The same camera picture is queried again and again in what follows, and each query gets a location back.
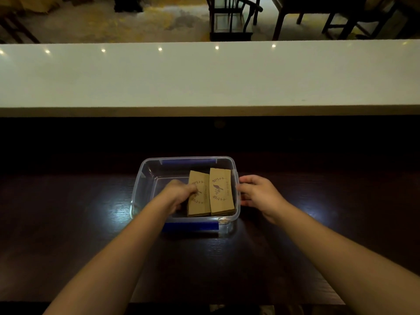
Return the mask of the person's left hand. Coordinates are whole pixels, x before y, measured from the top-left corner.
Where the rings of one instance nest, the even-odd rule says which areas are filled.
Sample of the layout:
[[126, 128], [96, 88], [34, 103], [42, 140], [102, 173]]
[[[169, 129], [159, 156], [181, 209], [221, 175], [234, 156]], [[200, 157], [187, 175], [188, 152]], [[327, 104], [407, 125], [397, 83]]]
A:
[[182, 181], [173, 179], [160, 192], [160, 196], [165, 200], [165, 210], [168, 215], [173, 214], [182, 206]]

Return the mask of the person's right hand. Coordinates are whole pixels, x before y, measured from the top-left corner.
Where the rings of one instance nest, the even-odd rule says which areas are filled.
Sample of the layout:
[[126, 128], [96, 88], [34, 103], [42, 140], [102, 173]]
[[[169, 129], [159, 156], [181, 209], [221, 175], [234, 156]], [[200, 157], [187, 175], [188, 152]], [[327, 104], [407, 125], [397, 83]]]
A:
[[284, 211], [289, 208], [290, 203], [284, 199], [270, 180], [263, 177], [261, 178], [261, 184], [263, 185], [263, 196], [261, 200], [263, 203], [261, 207], [255, 208], [258, 209], [270, 223], [281, 226], [281, 219]]

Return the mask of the stack of brown cup sleeves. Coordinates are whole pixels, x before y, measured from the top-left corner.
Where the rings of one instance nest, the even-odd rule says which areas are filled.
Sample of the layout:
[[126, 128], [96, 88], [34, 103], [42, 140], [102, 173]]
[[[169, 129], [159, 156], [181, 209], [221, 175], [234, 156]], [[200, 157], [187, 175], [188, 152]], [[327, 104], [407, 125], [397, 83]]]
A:
[[210, 175], [191, 170], [189, 174], [189, 184], [197, 186], [197, 192], [189, 197], [187, 204], [188, 217], [210, 216]]
[[210, 210], [212, 216], [229, 215], [235, 212], [229, 169], [210, 169]]

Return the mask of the clear plastic container blue clips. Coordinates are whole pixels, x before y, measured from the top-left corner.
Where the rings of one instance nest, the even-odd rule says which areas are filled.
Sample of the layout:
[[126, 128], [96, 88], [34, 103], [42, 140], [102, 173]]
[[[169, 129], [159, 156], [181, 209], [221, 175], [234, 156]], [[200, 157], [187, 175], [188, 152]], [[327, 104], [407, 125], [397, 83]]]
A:
[[234, 211], [230, 213], [188, 217], [186, 203], [165, 222], [166, 233], [213, 233], [228, 236], [236, 232], [240, 214], [240, 195], [236, 189], [239, 176], [236, 164], [228, 156], [163, 157], [145, 159], [137, 174], [131, 198], [130, 218], [136, 217], [144, 207], [174, 179], [188, 183], [191, 170], [209, 174], [211, 168], [231, 171], [230, 187], [233, 192]]

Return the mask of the person's left forearm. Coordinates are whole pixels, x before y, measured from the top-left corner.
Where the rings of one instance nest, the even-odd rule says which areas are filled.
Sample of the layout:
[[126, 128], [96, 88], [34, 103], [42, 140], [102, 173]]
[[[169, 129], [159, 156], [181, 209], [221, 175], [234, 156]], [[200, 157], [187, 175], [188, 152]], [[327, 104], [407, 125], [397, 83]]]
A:
[[151, 247], [180, 207], [150, 202], [66, 284], [43, 315], [123, 315]]

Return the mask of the person's right forearm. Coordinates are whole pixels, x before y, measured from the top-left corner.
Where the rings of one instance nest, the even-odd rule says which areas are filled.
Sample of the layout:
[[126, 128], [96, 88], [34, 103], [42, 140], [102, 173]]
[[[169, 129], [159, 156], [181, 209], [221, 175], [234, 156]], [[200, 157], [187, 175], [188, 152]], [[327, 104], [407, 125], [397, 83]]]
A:
[[272, 213], [292, 242], [359, 315], [420, 315], [420, 276], [292, 205]]

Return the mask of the dark wooden chair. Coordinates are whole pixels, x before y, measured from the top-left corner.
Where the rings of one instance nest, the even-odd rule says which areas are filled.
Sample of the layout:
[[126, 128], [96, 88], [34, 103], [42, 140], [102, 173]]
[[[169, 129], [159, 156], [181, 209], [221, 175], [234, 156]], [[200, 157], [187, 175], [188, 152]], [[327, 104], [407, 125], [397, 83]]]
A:
[[[397, 9], [401, 0], [361, 0], [360, 5], [355, 10], [347, 10], [339, 13], [347, 19], [346, 24], [332, 24], [335, 13], [331, 13], [323, 27], [322, 34], [331, 38], [328, 30], [342, 28], [338, 39], [344, 40], [350, 35], [355, 27], [357, 27], [363, 35], [359, 35], [360, 39], [375, 39], [391, 18]], [[368, 32], [360, 23], [377, 23], [373, 32]]]
[[249, 42], [257, 16], [263, 11], [260, 0], [206, 0], [211, 42]]

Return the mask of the dark wooden dining table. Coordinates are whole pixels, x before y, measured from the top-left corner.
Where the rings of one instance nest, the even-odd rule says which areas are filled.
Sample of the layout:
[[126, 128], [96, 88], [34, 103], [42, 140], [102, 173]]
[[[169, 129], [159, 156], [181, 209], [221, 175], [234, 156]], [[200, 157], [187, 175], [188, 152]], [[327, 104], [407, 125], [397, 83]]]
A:
[[[346, 24], [347, 19], [339, 15], [347, 10], [355, 10], [361, 0], [272, 0], [279, 14], [276, 22], [273, 40], [277, 41], [280, 36], [284, 18], [288, 14], [298, 14], [297, 24], [302, 21], [304, 14], [328, 14], [335, 13], [332, 24]], [[420, 0], [401, 0], [397, 9], [419, 10]], [[360, 23], [368, 32], [373, 32], [377, 23]]]

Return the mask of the black object on floor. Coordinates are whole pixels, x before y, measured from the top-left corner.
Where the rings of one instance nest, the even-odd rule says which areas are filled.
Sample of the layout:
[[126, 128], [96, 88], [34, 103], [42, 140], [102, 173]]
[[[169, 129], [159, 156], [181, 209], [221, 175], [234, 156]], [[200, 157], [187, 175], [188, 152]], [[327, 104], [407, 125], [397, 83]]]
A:
[[120, 12], [144, 12], [142, 5], [140, 4], [141, 0], [114, 0], [114, 11], [116, 13]]

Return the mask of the dark wooden furniture frame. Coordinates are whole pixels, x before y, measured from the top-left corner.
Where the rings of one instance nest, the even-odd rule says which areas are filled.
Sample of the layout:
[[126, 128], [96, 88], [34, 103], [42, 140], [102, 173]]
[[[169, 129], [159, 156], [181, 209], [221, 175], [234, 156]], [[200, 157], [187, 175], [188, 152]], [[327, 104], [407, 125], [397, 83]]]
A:
[[0, 27], [16, 41], [18, 44], [24, 44], [24, 40], [20, 37], [23, 34], [33, 44], [40, 44], [36, 38], [19, 20], [16, 14], [7, 7], [0, 7]]

